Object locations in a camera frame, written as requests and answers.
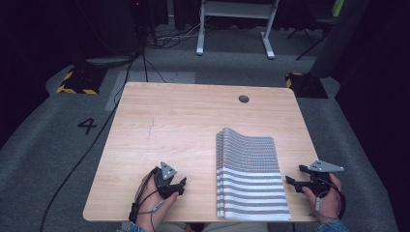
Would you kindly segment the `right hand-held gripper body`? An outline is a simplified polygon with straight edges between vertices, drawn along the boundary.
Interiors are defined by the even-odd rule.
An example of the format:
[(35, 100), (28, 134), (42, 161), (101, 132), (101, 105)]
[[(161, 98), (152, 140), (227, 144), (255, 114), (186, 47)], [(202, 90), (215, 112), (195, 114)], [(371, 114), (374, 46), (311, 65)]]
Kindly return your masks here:
[(316, 197), (324, 197), (335, 184), (330, 180), (330, 174), (333, 172), (342, 172), (344, 168), (323, 160), (316, 160), (307, 166), (310, 173), (308, 187), (313, 191)]

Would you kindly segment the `green object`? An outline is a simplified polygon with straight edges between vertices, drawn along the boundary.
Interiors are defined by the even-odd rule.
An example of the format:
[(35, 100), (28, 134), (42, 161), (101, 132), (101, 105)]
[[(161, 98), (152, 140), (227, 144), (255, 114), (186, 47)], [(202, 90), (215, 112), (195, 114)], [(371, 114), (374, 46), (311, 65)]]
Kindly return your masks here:
[(332, 16), (338, 17), (343, 6), (344, 0), (336, 0), (334, 5), (332, 6)]

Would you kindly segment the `grey curtain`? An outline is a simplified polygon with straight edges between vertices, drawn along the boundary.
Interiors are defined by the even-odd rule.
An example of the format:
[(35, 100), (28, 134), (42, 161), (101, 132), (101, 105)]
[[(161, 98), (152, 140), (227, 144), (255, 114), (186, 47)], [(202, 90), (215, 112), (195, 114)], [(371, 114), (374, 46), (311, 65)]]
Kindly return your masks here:
[(368, 3), (369, 0), (344, 0), (337, 21), (324, 41), (309, 74), (317, 78), (331, 75), (365, 14)]

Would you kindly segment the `black yellow striped base plate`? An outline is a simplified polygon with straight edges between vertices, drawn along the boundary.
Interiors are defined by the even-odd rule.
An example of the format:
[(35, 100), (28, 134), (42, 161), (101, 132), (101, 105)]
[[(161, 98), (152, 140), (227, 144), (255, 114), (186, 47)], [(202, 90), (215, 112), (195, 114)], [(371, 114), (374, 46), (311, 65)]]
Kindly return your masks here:
[(57, 93), (98, 95), (107, 69), (89, 68), (80, 70), (71, 68), (63, 78)]
[(320, 79), (309, 73), (289, 72), (285, 75), (285, 84), (294, 92), (296, 98), (328, 98)]

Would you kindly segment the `black tripod stand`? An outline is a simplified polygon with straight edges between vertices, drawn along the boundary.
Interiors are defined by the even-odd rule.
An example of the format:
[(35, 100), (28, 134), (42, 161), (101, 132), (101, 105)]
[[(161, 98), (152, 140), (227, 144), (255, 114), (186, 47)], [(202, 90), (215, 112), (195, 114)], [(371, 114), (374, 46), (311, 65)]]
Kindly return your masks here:
[[(299, 61), (326, 39), (327, 34), (332, 29), (332, 25), (315, 18), (294, 18), (290, 22), (290, 28), (292, 29), (292, 32), (287, 36), (287, 39), (291, 39), (295, 34), (302, 34), (309, 42), (309, 47), (295, 58), (296, 61)], [(321, 37), (319, 39), (315, 39), (311, 36), (310, 32), (314, 31), (321, 32)]]

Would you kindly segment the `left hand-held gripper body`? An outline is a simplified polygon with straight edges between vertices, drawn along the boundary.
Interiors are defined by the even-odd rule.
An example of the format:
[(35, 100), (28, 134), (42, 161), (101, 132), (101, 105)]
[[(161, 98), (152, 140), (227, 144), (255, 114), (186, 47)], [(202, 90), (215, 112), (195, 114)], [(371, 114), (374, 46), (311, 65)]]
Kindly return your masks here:
[(172, 193), (180, 191), (180, 186), (178, 184), (171, 184), (177, 171), (164, 161), (161, 162), (160, 167), (154, 169), (154, 173), (155, 185), (163, 199), (167, 199)]

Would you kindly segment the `person's right hand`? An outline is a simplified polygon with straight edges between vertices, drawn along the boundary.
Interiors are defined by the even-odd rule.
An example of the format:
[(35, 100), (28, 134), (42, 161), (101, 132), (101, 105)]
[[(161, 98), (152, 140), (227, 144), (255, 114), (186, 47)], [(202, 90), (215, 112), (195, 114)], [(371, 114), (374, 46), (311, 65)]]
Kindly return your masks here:
[(316, 210), (316, 196), (308, 187), (303, 187), (303, 193), (307, 197), (309, 204), (320, 223), (324, 224), (338, 219), (340, 211), (340, 197), (333, 188), (320, 199), (319, 210)]

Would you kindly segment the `folded grey white striped towel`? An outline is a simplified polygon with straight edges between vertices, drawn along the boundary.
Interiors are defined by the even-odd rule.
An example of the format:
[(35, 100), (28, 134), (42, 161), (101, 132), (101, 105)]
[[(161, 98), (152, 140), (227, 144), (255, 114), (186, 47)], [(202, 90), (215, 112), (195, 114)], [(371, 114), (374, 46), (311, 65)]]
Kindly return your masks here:
[(217, 134), (217, 216), (290, 220), (275, 141), (225, 128)]

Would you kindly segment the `person's left hand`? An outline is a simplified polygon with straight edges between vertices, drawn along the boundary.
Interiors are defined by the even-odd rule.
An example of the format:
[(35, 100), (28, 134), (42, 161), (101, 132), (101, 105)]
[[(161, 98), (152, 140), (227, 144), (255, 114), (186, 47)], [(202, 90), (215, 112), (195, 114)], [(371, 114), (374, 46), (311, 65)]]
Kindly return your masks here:
[(178, 196), (179, 193), (174, 192), (167, 199), (162, 199), (157, 193), (154, 177), (146, 175), (135, 195), (140, 199), (137, 201), (139, 211), (134, 223), (148, 232), (156, 232)]

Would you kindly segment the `white metal desk frame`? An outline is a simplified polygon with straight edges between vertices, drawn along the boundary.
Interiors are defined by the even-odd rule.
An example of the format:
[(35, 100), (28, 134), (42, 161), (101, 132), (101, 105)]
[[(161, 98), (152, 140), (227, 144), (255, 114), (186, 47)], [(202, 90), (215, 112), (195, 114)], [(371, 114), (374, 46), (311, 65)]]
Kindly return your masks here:
[(238, 3), (238, 2), (218, 2), (214, 0), (201, 0), (199, 17), (199, 34), (195, 53), (201, 56), (204, 53), (205, 40), (205, 17), (206, 16), (225, 16), (239, 18), (266, 19), (267, 26), (264, 32), (260, 33), (264, 44), (267, 57), (276, 57), (271, 46), (269, 36), (278, 9), (279, 0), (273, 0), (269, 4), (259, 3)]

